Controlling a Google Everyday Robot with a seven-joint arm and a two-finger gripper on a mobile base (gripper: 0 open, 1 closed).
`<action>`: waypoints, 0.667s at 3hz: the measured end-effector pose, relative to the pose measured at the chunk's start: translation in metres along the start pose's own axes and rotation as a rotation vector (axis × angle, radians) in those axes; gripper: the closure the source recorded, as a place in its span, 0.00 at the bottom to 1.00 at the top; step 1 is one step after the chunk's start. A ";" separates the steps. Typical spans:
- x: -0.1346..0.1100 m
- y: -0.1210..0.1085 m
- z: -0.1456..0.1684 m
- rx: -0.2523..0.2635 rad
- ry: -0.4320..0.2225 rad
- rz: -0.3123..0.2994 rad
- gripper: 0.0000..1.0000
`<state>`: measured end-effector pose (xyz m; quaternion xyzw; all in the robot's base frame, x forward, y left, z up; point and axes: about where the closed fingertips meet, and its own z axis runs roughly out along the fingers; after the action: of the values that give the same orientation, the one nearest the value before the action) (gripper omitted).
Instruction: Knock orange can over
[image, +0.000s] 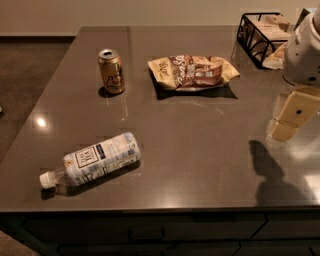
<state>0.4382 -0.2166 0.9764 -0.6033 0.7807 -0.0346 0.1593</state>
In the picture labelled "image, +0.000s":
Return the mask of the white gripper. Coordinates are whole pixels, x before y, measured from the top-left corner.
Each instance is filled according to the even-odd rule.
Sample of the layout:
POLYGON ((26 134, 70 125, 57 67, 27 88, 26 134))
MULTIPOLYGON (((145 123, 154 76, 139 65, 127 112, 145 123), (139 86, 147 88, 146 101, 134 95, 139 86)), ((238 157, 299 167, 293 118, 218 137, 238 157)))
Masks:
POLYGON ((266 134, 278 142, 289 141, 320 109, 320 89, 316 88, 320 86, 318 13, 308 14, 288 39, 283 76, 292 84, 306 85, 281 93, 277 98, 266 134))

